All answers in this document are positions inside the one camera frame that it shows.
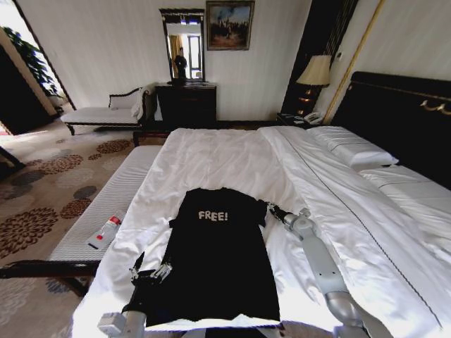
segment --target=mirror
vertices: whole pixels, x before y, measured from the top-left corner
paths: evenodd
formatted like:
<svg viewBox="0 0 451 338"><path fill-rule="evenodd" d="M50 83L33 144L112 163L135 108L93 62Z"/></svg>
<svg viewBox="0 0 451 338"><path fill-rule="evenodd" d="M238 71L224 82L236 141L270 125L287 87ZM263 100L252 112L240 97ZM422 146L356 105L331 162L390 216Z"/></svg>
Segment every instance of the mirror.
<svg viewBox="0 0 451 338"><path fill-rule="evenodd" d="M173 82L204 82L204 10L160 9Z"/></svg>

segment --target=upholstered bench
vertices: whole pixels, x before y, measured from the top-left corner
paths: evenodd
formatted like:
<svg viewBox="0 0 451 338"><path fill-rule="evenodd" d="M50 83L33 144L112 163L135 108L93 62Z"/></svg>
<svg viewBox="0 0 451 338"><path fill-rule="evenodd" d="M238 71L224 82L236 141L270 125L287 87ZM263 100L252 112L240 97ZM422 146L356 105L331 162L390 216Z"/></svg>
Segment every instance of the upholstered bench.
<svg viewBox="0 0 451 338"><path fill-rule="evenodd" d="M96 250L87 239L117 210L127 211L161 146L132 150L77 222L59 242L47 261L18 261L0 268L0 278L55 277L78 296L87 285L76 277L93 277L108 247Z"/></svg>
<svg viewBox="0 0 451 338"><path fill-rule="evenodd" d="M110 95L108 107L81 108L62 115L61 120L72 135L75 134L74 125L141 128L154 120L156 107L156 92L150 84L126 94Z"/></svg>

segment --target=green leaves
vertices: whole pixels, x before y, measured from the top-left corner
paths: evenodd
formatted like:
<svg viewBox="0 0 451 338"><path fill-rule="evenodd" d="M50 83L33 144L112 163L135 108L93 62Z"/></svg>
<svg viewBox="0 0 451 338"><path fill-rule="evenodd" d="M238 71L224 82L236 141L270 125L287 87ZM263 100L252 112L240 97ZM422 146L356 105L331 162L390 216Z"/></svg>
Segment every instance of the green leaves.
<svg viewBox="0 0 451 338"><path fill-rule="evenodd" d="M23 41L20 33L13 31L9 27L2 28L13 42L14 47L17 49L20 56L22 56L22 59L27 64L30 72L33 74L44 93L47 96L56 95L54 79L47 74L46 63L37 56L37 53L42 55L42 52L32 44Z"/></svg>

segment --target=telephone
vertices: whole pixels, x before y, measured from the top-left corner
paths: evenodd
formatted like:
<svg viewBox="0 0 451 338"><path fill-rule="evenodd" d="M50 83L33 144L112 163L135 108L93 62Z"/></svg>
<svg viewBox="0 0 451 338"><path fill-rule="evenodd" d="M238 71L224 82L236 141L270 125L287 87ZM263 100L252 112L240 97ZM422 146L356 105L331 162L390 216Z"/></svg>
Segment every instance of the telephone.
<svg viewBox="0 0 451 338"><path fill-rule="evenodd" d="M317 111L304 116L304 121L311 125L319 125L323 118L319 115Z"/></svg>

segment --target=dresser drawer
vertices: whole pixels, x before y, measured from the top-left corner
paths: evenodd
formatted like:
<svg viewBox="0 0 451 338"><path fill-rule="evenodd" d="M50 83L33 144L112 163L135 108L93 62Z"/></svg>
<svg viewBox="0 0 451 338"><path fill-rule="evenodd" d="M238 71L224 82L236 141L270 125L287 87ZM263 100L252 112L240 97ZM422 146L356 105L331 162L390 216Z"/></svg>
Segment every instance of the dresser drawer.
<svg viewBox="0 0 451 338"><path fill-rule="evenodd" d="M201 125L216 120L216 87L161 86L156 92L163 121Z"/></svg>

